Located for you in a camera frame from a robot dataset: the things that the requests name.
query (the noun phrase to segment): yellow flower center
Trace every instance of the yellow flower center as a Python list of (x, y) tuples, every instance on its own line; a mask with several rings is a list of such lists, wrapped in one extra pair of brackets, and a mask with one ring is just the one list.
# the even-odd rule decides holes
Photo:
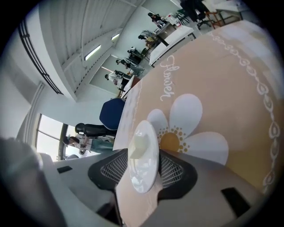
[(160, 148), (170, 151), (178, 151), (180, 140), (175, 133), (166, 133), (162, 136)]

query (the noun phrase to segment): ceiling light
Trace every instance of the ceiling light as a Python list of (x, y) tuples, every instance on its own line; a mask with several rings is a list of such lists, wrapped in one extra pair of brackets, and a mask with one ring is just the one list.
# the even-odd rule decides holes
[(114, 37), (112, 37), (111, 40), (114, 40), (118, 36), (119, 36), (119, 33), (117, 35), (115, 35)]
[(85, 61), (87, 61), (97, 50), (101, 48), (101, 45), (99, 45), (97, 48), (93, 49), (89, 54), (85, 56)]

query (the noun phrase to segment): white plate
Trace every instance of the white plate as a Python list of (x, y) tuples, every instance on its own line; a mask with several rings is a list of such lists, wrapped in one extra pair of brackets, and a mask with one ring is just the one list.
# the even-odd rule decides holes
[(133, 134), (128, 146), (128, 166), (135, 190), (148, 192), (155, 182), (159, 166), (157, 135), (148, 121), (141, 121)]

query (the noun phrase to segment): person in white shirt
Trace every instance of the person in white shirt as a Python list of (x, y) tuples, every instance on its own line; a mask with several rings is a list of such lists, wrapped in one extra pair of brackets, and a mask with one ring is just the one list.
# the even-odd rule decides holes
[(105, 78), (112, 81), (117, 87), (122, 86), (122, 88), (124, 88), (128, 81), (131, 79), (131, 76), (115, 70), (112, 73), (106, 74)]
[(76, 148), (85, 152), (86, 150), (93, 151), (96, 153), (111, 152), (113, 144), (101, 139), (90, 139), (89, 137), (77, 134), (76, 137), (64, 137), (63, 143), (66, 145), (73, 144)]

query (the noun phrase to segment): oval white plate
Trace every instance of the oval white plate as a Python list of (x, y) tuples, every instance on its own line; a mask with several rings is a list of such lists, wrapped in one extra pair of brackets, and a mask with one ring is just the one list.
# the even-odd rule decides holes
[[(129, 158), (135, 145), (135, 135), (146, 135), (147, 148), (139, 159)], [(148, 192), (156, 179), (159, 166), (159, 144), (151, 123), (141, 121), (128, 146), (128, 166), (133, 187), (139, 193)]]

